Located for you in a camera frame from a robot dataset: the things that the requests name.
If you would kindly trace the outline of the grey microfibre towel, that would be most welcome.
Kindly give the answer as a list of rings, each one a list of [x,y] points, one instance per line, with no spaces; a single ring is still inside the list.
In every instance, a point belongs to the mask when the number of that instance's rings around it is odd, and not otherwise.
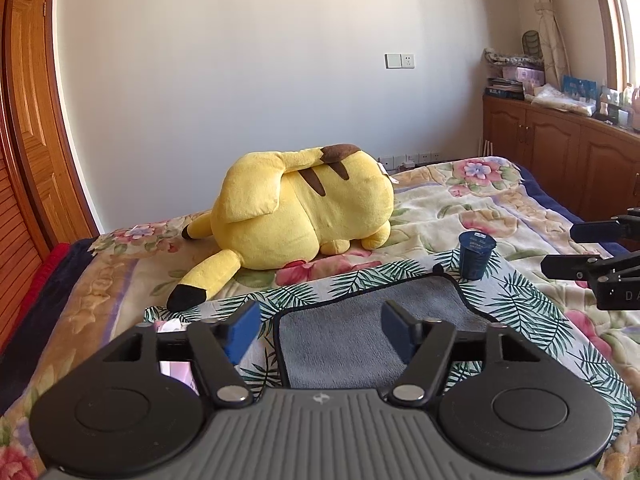
[[[388,388],[405,364],[382,331],[387,300],[419,320],[447,321],[462,332],[484,333],[495,321],[463,297],[451,276],[435,273],[288,309],[273,322],[282,384],[293,389]]]

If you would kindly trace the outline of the wooden side cabinet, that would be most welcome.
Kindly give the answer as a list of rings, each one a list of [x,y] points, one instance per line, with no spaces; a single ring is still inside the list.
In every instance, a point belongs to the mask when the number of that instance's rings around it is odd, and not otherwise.
[[[639,136],[595,119],[484,96],[483,152],[527,169],[582,220],[639,205]]]

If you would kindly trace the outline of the dark blue paper cup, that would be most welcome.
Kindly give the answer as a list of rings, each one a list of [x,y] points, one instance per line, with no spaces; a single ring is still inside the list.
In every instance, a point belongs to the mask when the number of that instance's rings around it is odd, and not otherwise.
[[[480,280],[488,266],[496,241],[482,231],[466,231],[459,235],[460,274],[468,281]]]

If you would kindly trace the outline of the floral bed quilt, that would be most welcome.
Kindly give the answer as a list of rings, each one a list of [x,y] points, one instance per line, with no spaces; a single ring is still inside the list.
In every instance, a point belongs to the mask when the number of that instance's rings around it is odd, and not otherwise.
[[[616,369],[631,392],[639,389],[639,317],[598,310],[585,284],[545,278],[541,259],[552,252],[579,254],[570,240],[570,214],[538,188],[524,168],[500,157],[442,162],[398,174],[386,244],[277,271],[241,271],[216,299],[315,281],[373,263],[419,260],[458,250],[458,237],[479,230],[497,243],[494,256],[510,263],[573,322]],[[195,263],[212,254],[212,240],[187,242],[186,218],[139,224],[104,234],[76,282],[44,347],[32,378],[1,412],[1,474],[33,479],[43,468],[32,443],[32,406],[51,386],[114,337],[143,320],[152,306],[165,309],[168,294]]]

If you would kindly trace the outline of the blue picture card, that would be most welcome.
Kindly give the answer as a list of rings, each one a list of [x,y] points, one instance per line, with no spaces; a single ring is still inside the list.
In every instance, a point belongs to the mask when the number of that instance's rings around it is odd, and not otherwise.
[[[593,80],[564,75],[561,91],[575,101],[594,103],[599,99],[600,87]]]

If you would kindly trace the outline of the white plastic bag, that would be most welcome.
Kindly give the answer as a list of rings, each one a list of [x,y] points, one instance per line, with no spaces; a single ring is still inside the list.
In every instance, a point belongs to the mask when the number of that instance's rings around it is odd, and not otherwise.
[[[583,98],[574,99],[555,89],[552,84],[536,87],[532,103],[537,106],[551,108],[558,112],[572,113],[584,117],[591,117],[596,112],[596,102]]]

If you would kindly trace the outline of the pink storage box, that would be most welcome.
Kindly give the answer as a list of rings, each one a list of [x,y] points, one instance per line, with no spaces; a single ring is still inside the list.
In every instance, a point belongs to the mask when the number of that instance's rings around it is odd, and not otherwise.
[[[546,75],[543,70],[522,66],[506,66],[502,69],[504,79],[519,81],[524,92],[534,94],[535,89],[546,84]]]

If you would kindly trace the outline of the floral beige curtain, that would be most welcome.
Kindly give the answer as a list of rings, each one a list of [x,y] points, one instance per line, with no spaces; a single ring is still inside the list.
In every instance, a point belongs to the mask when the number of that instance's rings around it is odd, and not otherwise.
[[[561,88],[565,75],[570,73],[570,64],[566,53],[553,0],[532,0],[534,11],[538,16],[538,34],[546,81],[553,87]]]

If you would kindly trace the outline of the stack of books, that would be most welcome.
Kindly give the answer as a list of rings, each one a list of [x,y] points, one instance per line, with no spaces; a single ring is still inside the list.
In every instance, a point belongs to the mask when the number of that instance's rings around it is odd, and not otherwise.
[[[521,81],[504,78],[488,78],[484,90],[486,96],[498,99],[525,100],[525,90]]]

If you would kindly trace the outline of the red blanket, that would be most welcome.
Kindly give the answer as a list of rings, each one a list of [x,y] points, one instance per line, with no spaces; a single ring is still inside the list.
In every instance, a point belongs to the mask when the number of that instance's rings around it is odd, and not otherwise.
[[[70,244],[57,244],[39,266],[35,266],[35,260],[29,263],[27,270],[32,270],[32,274],[27,278],[17,276],[10,289],[1,295],[1,351],[4,351],[26,315],[35,307],[47,280],[69,252]]]

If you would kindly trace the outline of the dark blue blanket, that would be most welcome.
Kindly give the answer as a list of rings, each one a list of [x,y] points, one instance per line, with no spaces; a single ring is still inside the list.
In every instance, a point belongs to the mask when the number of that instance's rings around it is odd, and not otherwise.
[[[47,280],[4,351],[1,351],[1,411],[4,413],[26,389],[58,318],[76,282],[93,259],[95,238],[70,244],[70,252]]]

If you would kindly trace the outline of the slatted wooden wardrobe door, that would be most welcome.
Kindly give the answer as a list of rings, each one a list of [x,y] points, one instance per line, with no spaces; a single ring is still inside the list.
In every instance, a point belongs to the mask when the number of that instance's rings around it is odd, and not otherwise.
[[[48,252],[23,182],[6,104],[1,102],[1,350],[23,321],[24,297]]]

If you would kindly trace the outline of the wooden panel door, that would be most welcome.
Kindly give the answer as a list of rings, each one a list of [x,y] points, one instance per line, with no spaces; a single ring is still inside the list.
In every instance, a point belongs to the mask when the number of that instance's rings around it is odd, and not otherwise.
[[[3,91],[29,206],[48,247],[98,235],[63,122],[54,66],[53,0],[4,0]]]

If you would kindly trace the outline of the white wall power strip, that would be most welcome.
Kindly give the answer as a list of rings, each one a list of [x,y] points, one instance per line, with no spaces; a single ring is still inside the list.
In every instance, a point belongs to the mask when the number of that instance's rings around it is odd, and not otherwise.
[[[380,162],[387,171],[404,171],[416,167],[437,164],[444,158],[439,152],[424,152],[392,156],[378,156],[376,160]]]

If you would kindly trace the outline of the white wall switch socket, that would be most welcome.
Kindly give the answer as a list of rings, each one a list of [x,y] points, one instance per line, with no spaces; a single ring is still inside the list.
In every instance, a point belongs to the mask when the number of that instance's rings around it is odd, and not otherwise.
[[[386,53],[384,58],[388,70],[412,70],[416,67],[413,54]]]

